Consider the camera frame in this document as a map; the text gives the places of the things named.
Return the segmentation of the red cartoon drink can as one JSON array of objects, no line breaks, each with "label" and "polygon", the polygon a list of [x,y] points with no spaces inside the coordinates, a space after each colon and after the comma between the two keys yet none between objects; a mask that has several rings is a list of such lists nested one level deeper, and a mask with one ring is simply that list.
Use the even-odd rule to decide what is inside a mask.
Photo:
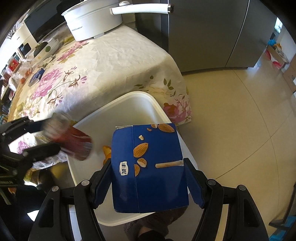
[{"label": "red cartoon drink can", "polygon": [[73,127],[68,114],[64,112],[53,113],[50,118],[45,120],[42,129],[44,136],[58,143],[61,150],[68,156],[84,161],[91,154],[92,138]]}]

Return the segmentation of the blue almond milk carton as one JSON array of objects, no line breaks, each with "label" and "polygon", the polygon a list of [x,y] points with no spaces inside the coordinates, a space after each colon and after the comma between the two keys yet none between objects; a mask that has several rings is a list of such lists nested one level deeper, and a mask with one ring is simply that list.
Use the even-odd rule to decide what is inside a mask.
[{"label": "blue almond milk carton", "polygon": [[188,206],[183,155],[173,123],[115,130],[111,166],[116,212],[151,213]]}]

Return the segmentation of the light blue white carton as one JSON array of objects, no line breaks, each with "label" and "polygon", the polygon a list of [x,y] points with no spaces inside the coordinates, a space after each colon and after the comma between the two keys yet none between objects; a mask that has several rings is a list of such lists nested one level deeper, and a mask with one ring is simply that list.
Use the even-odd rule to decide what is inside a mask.
[{"label": "light blue white carton", "polygon": [[42,78],[44,72],[45,72],[44,68],[40,68],[40,69],[39,69],[39,70],[38,70],[38,71],[32,76],[32,78],[30,79],[30,81],[29,81],[29,83],[28,83],[28,86],[31,87],[32,85],[38,83],[38,82],[41,80],[41,78]]}]

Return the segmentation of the white trash bin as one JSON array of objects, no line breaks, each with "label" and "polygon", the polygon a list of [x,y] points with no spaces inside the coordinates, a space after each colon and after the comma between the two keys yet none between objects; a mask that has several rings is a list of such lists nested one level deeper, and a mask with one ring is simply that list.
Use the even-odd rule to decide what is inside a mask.
[{"label": "white trash bin", "polygon": [[[102,146],[111,147],[112,135],[117,126],[151,123],[171,123],[171,121],[155,98],[142,91],[127,93],[79,121],[74,127],[92,138],[93,148],[90,156],[84,161],[67,156],[74,184],[89,180],[95,171],[101,170],[105,158]],[[194,157],[180,134],[178,137],[183,157],[189,158],[194,167],[198,169]],[[152,214],[116,212],[113,208],[111,186],[104,202],[94,212],[98,223],[104,226],[118,226]]]}]

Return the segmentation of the white kitchen appliance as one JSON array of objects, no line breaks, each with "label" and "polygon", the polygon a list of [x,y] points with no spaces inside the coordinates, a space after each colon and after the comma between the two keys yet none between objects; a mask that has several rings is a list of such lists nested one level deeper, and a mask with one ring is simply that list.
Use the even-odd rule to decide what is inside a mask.
[{"label": "white kitchen appliance", "polygon": [[1,45],[1,61],[6,63],[14,53],[20,53],[24,58],[27,53],[24,53],[20,49],[22,47],[28,48],[28,52],[37,46],[37,41],[33,37],[29,28],[23,23],[9,39],[6,38]]}]

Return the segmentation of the orange tomato middle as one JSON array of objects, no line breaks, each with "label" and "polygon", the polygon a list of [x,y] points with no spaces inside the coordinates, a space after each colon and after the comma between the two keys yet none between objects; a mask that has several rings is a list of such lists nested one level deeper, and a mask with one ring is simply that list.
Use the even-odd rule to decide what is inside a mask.
[{"label": "orange tomato middle", "polygon": [[31,72],[30,70],[27,70],[27,71],[25,72],[25,77],[28,77],[31,73],[32,73],[32,72]]}]

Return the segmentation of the clear glass jar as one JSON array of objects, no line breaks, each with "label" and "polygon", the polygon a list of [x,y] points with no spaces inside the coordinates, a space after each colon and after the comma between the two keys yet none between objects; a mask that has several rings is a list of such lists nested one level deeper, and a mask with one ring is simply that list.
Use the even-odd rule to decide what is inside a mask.
[{"label": "clear glass jar", "polygon": [[25,72],[27,70],[30,70],[31,72],[33,71],[32,63],[30,63],[30,62],[22,62],[22,63],[20,63],[19,66],[17,67],[17,69],[13,72],[12,79],[17,84],[20,84],[21,78],[27,79],[27,77],[25,77]]}]

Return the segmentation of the red labelled jar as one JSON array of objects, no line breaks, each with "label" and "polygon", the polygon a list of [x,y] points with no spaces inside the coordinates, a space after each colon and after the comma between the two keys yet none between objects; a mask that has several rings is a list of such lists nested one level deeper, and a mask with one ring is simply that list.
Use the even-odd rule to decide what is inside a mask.
[{"label": "red labelled jar", "polygon": [[19,61],[16,60],[15,58],[13,58],[13,59],[10,61],[8,67],[9,67],[9,69],[10,69],[12,72],[14,72],[14,71],[17,69],[17,67],[19,66],[19,64],[20,64]]}]

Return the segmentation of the floral tablecloth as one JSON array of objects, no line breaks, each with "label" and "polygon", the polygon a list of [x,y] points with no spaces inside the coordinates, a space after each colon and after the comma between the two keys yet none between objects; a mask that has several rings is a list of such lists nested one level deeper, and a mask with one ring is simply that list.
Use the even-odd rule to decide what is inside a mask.
[{"label": "floral tablecloth", "polygon": [[154,42],[124,25],[97,39],[78,42],[68,35],[41,80],[18,87],[8,119],[38,121],[63,111],[76,123],[132,91],[153,96],[175,125],[192,118],[184,78]]}]

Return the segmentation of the dark green squash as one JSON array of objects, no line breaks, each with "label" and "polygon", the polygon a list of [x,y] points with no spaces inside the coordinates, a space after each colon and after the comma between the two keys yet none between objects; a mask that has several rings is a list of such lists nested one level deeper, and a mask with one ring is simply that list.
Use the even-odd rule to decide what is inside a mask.
[{"label": "dark green squash", "polygon": [[48,47],[48,42],[42,42],[41,44],[39,44],[33,53],[34,58],[41,58],[44,55],[46,55],[47,52],[47,47]]}]

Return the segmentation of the black microwave oven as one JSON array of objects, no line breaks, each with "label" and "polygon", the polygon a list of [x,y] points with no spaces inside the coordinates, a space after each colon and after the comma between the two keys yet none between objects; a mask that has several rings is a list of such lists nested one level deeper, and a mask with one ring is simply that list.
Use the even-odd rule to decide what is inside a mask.
[{"label": "black microwave oven", "polygon": [[25,18],[25,25],[36,42],[65,22],[63,3],[65,1],[44,1]]}]

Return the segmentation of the white electric cooking pot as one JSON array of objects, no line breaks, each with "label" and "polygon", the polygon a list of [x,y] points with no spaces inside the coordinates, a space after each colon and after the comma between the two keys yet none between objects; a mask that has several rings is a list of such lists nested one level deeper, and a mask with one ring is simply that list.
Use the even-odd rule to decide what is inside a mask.
[{"label": "white electric cooking pot", "polygon": [[172,4],[131,4],[129,1],[82,1],[62,13],[74,39],[84,41],[103,36],[121,25],[123,14],[171,14]]}]

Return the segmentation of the grey refrigerator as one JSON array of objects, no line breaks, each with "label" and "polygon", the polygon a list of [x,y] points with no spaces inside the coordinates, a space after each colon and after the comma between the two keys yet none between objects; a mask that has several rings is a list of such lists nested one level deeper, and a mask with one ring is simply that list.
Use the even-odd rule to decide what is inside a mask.
[{"label": "grey refrigerator", "polygon": [[276,16],[261,1],[169,1],[174,12],[136,14],[139,33],[166,50],[181,72],[254,67]]}]

